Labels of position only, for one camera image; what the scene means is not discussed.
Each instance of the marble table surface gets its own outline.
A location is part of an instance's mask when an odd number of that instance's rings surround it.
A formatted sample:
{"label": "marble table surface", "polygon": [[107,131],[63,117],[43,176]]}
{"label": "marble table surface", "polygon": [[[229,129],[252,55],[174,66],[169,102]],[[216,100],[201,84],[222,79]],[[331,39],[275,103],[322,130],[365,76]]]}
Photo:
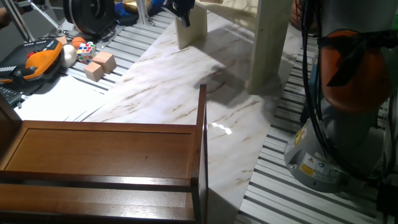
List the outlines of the marble table surface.
{"label": "marble table surface", "polygon": [[107,93],[85,121],[195,124],[199,86],[208,85],[209,222],[233,223],[266,138],[272,113],[299,52],[289,26],[280,70],[248,95],[254,34],[208,13],[208,36],[178,50],[175,24]]}

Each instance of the toy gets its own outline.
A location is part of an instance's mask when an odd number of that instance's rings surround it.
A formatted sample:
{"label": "toy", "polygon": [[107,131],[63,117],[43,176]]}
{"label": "toy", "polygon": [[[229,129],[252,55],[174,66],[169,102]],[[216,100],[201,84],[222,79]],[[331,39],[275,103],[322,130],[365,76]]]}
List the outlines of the toy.
{"label": "toy", "polygon": [[63,68],[69,68],[76,62],[77,54],[76,49],[72,45],[63,46],[63,57],[61,66]]}
{"label": "toy", "polygon": [[94,51],[97,50],[97,47],[95,46],[95,44],[92,41],[87,42],[87,44],[94,45]]}
{"label": "toy", "polygon": [[110,74],[116,68],[116,61],[113,54],[107,52],[100,52],[93,59],[93,62],[102,66],[105,73]]}
{"label": "toy", "polygon": [[72,46],[74,46],[76,48],[76,50],[79,49],[81,44],[86,44],[86,43],[87,43],[86,40],[83,39],[82,37],[75,37],[72,40]]}
{"label": "toy", "polygon": [[57,41],[59,41],[62,45],[68,44],[68,40],[66,37],[59,37],[59,38],[57,38]]}
{"label": "toy", "polygon": [[95,62],[91,62],[85,67],[85,73],[87,78],[93,80],[94,82],[98,82],[105,76],[102,67]]}
{"label": "toy", "polygon": [[77,60],[84,64],[89,64],[95,57],[95,45],[81,44],[77,50]]}

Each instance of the wooden box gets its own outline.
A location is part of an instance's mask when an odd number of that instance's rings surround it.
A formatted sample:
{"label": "wooden box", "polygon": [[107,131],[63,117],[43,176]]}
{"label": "wooden box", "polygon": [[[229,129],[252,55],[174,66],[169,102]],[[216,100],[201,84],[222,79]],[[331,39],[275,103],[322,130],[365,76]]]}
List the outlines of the wooden box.
{"label": "wooden box", "polygon": [[21,121],[0,97],[0,223],[206,223],[196,125]]}

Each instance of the white ball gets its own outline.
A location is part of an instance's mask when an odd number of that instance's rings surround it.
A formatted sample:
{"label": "white ball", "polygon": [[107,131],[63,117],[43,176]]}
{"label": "white ball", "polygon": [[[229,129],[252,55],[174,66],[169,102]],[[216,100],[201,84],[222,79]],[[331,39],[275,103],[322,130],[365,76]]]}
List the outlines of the white ball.
{"label": "white ball", "polygon": [[74,46],[69,44],[63,46],[62,50],[63,50],[63,57],[62,57],[61,66],[63,68],[69,68],[75,63],[77,59],[77,51]]}

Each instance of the wooden block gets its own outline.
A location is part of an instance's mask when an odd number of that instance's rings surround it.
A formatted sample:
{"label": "wooden block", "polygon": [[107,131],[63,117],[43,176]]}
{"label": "wooden block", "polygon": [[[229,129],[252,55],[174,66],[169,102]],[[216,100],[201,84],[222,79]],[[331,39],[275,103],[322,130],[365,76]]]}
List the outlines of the wooden block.
{"label": "wooden block", "polygon": [[66,37],[59,37],[57,38],[57,41],[61,42],[62,45],[68,44],[68,40]]}
{"label": "wooden block", "polygon": [[94,82],[98,82],[105,76],[102,66],[94,62],[91,62],[85,67],[85,73],[87,78],[93,80]]}
{"label": "wooden block", "polygon": [[293,0],[259,1],[249,94],[253,94],[268,80],[278,75],[292,4]]}
{"label": "wooden block", "polygon": [[113,54],[107,52],[100,52],[94,57],[93,62],[102,66],[105,73],[110,74],[116,68],[116,61]]}
{"label": "wooden block", "polygon": [[194,42],[207,36],[207,10],[195,6],[189,16],[190,27],[184,27],[182,22],[175,19],[177,29],[178,49],[182,50]]}
{"label": "wooden block", "polygon": [[208,2],[208,3],[218,3],[222,4],[224,0],[200,0],[200,2]]}

